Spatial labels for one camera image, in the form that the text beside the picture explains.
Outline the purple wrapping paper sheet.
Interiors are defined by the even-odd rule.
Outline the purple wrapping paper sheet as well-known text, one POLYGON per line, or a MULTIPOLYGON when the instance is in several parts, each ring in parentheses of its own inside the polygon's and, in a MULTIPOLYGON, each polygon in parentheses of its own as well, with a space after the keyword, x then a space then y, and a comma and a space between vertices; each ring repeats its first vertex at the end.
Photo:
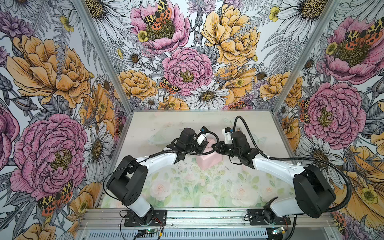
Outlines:
MULTIPOLYGON (((214 139, 208 138, 208 144, 204 149, 204 153, 210 152, 213 150, 212 145, 216 144, 216 141, 214 139)), ((214 152, 209 155, 203 155, 203 156, 197 156, 196 162, 201 170, 205 171, 214 165, 217 165, 220 163, 223 159, 223 156, 214 152)))

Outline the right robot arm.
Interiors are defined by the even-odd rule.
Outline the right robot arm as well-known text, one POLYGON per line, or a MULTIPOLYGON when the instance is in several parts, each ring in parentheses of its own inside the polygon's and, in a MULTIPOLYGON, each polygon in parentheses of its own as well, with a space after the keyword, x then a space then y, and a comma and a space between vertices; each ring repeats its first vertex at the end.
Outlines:
POLYGON ((260 150, 250 146, 242 132, 228 133, 225 141, 213 144, 212 147, 218 154, 236 157, 242 165, 275 176, 293 187, 293 197, 275 197, 264 205, 262 216, 269 225, 287 215, 306 215, 317 219, 336 199, 319 168, 313 165, 294 165, 264 156, 260 150))

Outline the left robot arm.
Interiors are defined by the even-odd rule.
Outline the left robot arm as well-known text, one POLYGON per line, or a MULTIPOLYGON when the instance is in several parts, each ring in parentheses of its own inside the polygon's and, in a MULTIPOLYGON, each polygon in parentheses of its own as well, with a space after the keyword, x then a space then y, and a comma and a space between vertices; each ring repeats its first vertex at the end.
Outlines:
POLYGON ((128 208, 127 215, 132 215, 130 219, 133 222, 148 226, 156 217, 154 207, 141 196, 147 177, 185 160, 186 155, 204 156, 209 134, 206 127, 202 127, 199 134, 191 128, 184 128, 178 138, 158 153, 142 158, 125 156, 103 188, 128 208))

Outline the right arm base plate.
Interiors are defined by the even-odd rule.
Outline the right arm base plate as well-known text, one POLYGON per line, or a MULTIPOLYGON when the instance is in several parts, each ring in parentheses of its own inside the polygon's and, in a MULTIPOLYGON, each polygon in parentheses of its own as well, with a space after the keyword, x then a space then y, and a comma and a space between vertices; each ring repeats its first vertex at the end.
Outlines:
POLYGON ((251 226, 291 225, 288 216, 278 217, 273 212, 264 209, 248 209, 247 218, 251 226))

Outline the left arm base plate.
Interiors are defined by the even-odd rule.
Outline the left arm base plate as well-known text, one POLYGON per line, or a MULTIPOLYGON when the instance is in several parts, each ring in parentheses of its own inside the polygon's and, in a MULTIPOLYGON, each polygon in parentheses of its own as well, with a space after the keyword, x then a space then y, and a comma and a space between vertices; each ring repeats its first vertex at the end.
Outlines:
POLYGON ((132 210, 128 210, 125 227, 164 227, 167 222, 167 210, 150 210, 144 217, 139 217, 132 210))

